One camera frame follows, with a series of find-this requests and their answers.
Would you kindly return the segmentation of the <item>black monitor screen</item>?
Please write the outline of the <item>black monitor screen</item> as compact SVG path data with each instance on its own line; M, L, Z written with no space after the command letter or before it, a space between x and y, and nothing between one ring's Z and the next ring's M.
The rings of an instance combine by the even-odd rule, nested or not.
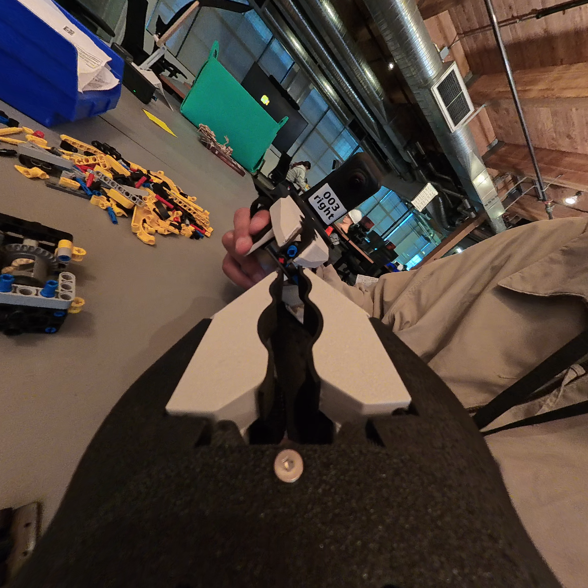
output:
M280 152L288 151L307 127L298 104L277 79L268 76L256 62L247 71L241 85L276 122L287 117L272 144Z

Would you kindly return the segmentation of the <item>green bin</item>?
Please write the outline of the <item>green bin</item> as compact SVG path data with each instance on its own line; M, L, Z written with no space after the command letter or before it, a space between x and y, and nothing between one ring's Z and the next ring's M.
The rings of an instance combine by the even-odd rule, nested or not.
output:
M180 106L180 113L195 127L207 126L217 138L227 137L232 159L251 174L257 173L265 153L288 121L275 121L260 101L218 60L219 42L210 48L207 61Z

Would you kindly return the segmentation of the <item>small dark red box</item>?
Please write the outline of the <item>small dark red box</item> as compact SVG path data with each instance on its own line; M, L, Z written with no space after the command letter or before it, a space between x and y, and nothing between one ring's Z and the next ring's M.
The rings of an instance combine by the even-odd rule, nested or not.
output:
M198 125L197 132L199 141L203 147L237 172L241 177L246 176L247 172L245 168L232 157L233 148L229 145L229 138L227 136L224 136L224 142L219 143L215 132L208 125L202 123Z

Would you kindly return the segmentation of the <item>person's right forearm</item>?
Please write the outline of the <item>person's right forearm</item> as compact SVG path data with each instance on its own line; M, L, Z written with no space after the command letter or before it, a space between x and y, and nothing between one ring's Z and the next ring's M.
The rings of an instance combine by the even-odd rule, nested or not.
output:
M320 266L316 275L396 333L414 326L419 320L417 307L409 293L410 272L387 273L367 286L350 286L343 282L332 265Z

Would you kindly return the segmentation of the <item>silver air duct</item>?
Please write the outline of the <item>silver air duct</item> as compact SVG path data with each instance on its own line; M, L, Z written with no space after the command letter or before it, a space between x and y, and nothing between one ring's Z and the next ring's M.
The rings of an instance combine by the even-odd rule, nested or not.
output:
M495 233L506 230L504 208L467 125L451 132L432 88L445 73L416 1L366 1L372 19L414 94L467 196Z

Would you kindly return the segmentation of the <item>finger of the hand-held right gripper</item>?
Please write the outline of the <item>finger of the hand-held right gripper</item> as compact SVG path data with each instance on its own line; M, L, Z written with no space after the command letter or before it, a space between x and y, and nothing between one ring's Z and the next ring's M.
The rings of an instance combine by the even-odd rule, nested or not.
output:
M329 260L329 246L321 238L315 238L296 257L293 263L301 268L316 269L327 263Z
M287 246L301 236L304 214L293 197L279 198L270 206L269 212L278 247Z

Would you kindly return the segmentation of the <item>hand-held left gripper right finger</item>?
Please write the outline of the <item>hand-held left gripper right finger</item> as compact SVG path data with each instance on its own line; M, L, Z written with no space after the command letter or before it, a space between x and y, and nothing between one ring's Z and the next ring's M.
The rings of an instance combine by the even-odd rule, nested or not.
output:
M343 425L409 408L411 397L371 317L309 269L303 274L311 284L309 303L322 319L312 346L319 410Z

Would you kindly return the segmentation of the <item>black charger box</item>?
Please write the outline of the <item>black charger box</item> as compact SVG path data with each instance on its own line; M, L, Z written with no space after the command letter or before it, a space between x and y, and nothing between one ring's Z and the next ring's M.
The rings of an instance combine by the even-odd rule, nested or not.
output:
M123 66L122 85L144 105L148 105L156 94L156 86L140 73L133 63L126 61Z

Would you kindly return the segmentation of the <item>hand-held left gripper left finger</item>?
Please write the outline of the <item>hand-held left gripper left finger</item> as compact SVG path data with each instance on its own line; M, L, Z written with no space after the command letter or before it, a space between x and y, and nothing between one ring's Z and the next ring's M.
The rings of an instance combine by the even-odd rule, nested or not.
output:
M273 302L272 272L212 316L201 342L166 405L172 416L235 423L244 433L260 416L258 392L268 373L269 352L258 333Z

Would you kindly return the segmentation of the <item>small toy brick assembly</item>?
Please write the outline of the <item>small toy brick assembly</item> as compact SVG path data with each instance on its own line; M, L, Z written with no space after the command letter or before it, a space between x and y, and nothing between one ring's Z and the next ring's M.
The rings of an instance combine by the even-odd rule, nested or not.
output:
M294 260L298 257L298 246L291 244L283 246L275 252L278 267L283 272L286 280L290 280L296 275Z

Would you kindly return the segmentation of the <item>yellow sticky note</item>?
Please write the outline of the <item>yellow sticky note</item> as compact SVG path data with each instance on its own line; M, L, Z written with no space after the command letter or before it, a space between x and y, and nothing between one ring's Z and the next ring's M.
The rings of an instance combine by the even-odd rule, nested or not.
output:
M151 112L147 111L146 109L142 109L143 113L145 114L145 116L152 122L154 123L158 128L161 128L162 130L164 130L165 132L167 132L168 134L177 137L177 135L174 133L174 131L168 126L168 124L166 122L164 122L163 120L161 120L160 118L158 118L157 116L155 116L154 114L152 114Z

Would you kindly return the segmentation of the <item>person's right hand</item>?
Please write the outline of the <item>person's right hand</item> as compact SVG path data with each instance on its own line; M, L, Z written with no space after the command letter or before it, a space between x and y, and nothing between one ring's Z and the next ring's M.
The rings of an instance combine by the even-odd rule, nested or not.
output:
M260 210L251 216L249 208L240 208L233 216L233 229L222 237L226 250L222 263L223 272L233 284L243 290L252 288L275 271L270 257L260 260L255 254L249 254L253 237L262 232L269 223L268 210Z

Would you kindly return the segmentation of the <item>framed white sign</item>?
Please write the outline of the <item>framed white sign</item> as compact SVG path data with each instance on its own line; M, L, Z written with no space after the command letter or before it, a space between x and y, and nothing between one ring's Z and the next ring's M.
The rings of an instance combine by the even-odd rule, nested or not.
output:
M428 182L416 193L410 202L418 212L422 212L437 195L438 191L436 187Z

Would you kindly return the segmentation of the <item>white folded paper sheets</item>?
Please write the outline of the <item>white folded paper sheets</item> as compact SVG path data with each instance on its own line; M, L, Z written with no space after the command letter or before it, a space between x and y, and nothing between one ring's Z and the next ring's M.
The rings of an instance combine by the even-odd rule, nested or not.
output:
M109 91L120 84L111 72L111 58L52 1L20 1L36 17L68 41L77 53L78 92Z

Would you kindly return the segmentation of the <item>partly built toy car chassis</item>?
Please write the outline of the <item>partly built toy car chassis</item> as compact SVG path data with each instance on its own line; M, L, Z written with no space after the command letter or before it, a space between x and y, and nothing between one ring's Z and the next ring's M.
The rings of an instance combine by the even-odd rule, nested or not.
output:
M1 214L1 334L56 334L85 301L70 269L86 250L70 233Z

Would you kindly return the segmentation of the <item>pile of toy bricks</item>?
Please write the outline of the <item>pile of toy bricks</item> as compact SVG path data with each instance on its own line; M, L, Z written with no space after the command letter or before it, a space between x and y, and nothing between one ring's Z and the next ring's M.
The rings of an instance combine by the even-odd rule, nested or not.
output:
M122 156L109 143L85 143L60 135L52 146L44 132L22 126L1 111L1 156L17 158L22 176L77 196L105 211L113 224L130 218L132 233L154 246L155 235L210 238L210 213L164 171L151 171Z

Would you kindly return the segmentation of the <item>black desk lamp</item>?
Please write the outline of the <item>black desk lamp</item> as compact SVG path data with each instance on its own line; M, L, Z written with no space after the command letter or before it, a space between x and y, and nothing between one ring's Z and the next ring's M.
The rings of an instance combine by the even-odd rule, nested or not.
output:
M146 59L138 65L136 68L143 72L152 69L161 57L165 56L166 44L168 40L181 28L183 23L200 7L199 1L192 1L186 4L176 15L171 19L171 23L166 25L165 30L161 34L154 33L152 35L153 41L156 46L156 50Z

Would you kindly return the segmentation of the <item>blue plastic bin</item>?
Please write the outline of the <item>blue plastic bin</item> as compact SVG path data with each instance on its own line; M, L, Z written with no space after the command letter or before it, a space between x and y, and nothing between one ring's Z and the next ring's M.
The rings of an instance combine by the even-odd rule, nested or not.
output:
M78 92L75 48L20 1L1 1L1 100L46 127L111 111L122 92L123 59L56 6L111 58L120 84L109 91Z

